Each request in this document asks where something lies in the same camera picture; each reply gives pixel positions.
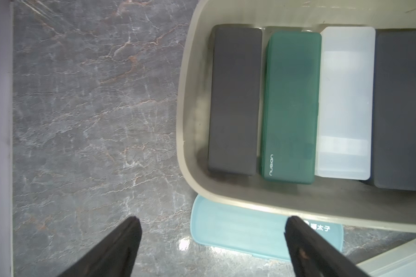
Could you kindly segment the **black pencil case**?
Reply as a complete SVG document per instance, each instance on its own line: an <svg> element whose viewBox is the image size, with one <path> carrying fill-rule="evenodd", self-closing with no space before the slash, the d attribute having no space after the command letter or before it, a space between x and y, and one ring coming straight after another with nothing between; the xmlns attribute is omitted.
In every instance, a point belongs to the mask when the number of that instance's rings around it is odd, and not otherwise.
<svg viewBox="0 0 416 277"><path fill-rule="evenodd" d="M376 31L367 183L416 191L416 29Z"/></svg>
<svg viewBox="0 0 416 277"><path fill-rule="evenodd" d="M257 169L262 31L219 26L214 33L208 169L251 176Z"/></svg>

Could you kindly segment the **dark green pencil case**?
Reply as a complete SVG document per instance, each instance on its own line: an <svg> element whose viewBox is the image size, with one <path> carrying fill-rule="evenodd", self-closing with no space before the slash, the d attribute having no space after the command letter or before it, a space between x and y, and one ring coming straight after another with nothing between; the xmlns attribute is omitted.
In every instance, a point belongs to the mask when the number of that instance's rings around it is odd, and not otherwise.
<svg viewBox="0 0 416 277"><path fill-rule="evenodd" d="M266 48L260 173L267 181L312 184L322 36L279 31Z"/></svg>

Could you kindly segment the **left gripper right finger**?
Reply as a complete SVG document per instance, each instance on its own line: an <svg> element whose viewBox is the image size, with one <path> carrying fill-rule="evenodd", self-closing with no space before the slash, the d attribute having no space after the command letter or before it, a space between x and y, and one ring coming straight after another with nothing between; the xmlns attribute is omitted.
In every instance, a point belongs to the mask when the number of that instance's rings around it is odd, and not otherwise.
<svg viewBox="0 0 416 277"><path fill-rule="evenodd" d="M285 240L297 277L368 277L300 217L289 217Z"/></svg>

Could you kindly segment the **teal blue pencil case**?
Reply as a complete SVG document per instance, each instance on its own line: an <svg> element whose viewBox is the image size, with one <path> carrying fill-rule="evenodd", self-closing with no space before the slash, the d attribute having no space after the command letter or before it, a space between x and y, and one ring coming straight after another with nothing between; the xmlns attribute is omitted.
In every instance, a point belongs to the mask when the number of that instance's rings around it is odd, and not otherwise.
<svg viewBox="0 0 416 277"><path fill-rule="evenodd" d="M190 231L201 245L289 262L284 236L287 220L284 215L221 204L198 195Z"/></svg>

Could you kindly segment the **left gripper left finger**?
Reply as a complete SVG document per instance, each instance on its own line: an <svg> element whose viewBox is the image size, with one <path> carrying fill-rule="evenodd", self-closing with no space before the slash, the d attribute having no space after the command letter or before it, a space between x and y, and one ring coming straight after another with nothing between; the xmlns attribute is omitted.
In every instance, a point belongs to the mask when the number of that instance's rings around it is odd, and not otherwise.
<svg viewBox="0 0 416 277"><path fill-rule="evenodd" d="M130 277L142 239L141 222L128 217L61 277Z"/></svg>

